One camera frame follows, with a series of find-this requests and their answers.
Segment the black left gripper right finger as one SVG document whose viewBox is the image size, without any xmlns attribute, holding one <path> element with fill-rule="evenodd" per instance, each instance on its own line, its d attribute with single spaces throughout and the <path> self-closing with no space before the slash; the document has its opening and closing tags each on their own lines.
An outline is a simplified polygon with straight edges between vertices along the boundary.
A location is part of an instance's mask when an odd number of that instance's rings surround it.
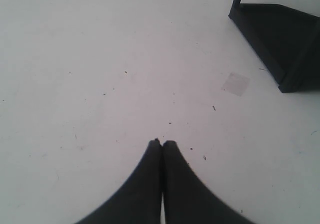
<svg viewBox="0 0 320 224">
<path fill-rule="evenodd" d="M 162 148 L 166 223 L 252 223 L 201 182 L 175 141 Z"/>
</svg>

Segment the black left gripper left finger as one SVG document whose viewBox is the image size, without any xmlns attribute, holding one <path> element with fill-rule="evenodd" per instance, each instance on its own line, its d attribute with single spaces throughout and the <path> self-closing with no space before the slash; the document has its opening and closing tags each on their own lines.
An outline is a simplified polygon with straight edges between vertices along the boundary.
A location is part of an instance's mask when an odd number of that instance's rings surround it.
<svg viewBox="0 0 320 224">
<path fill-rule="evenodd" d="M 162 153 L 160 141 L 151 140 L 125 183 L 78 223 L 160 223 Z"/>
</svg>

